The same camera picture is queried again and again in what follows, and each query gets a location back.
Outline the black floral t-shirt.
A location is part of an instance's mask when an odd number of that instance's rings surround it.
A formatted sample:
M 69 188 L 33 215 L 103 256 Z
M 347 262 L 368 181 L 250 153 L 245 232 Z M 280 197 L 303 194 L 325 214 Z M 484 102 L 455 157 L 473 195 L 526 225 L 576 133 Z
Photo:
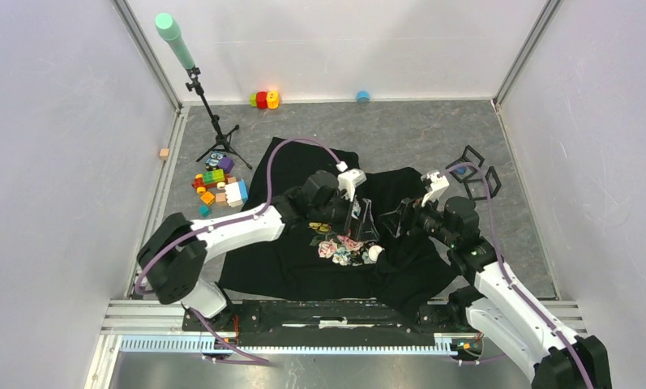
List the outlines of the black floral t-shirt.
M 267 163 L 276 146 L 274 137 L 252 177 L 242 211 L 260 207 L 267 199 Z M 302 185 L 319 170 L 338 173 L 333 158 L 321 147 L 289 143 L 272 162 L 273 196 Z M 406 198 L 422 197 L 421 174 L 413 168 L 367 173 L 357 192 L 372 202 L 373 217 L 394 211 Z M 385 249 L 370 260 L 370 243 L 337 234 L 336 227 L 303 222 L 273 242 L 260 242 L 227 253 L 218 283 L 224 289 L 278 297 L 290 301 L 375 298 L 404 316 L 415 318 L 418 307 L 441 293 L 456 277 L 425 235 L 394 238 L 380 229 Z

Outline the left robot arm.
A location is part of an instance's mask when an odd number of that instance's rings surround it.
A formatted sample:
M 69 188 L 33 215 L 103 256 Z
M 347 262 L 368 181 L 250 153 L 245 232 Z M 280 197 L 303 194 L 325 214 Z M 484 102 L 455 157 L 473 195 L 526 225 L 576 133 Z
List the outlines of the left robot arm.
M 252 210 L 209 220 L 169 216 L 138 254 L 142 268 L 138 294 L 150 293 L 163 305 L 180 302 L 197 310 L 214 330 L 233 321 L 233 307 L 216 283 L 200 278 L 209 259 L 260 242 L 272 242 L 298 222 L 329 224 L 346 241 L 369 247 L 367 258 L 381 253 L 369 199 L 358 199 L 357 189 L 366 182 L 360 169 L 338 175 L 319 170 L 302 186 L 283 194 L 270 194 Z

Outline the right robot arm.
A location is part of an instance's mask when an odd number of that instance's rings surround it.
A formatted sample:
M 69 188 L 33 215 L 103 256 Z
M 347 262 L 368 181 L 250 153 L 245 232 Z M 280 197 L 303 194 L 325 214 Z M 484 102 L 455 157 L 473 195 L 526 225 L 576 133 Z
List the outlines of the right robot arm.
M 474 201 L 456 196 L 438 210 L 433 202 L 406 199 L 380 222 L 397 237 L 423 233 L 446 246 L 452 267 L 468 281 L 449 297 L 447 321 L 490 338 L 532 388 L 612 386 L 605 345 L 579 335 L 527 290 L 481 235 Z

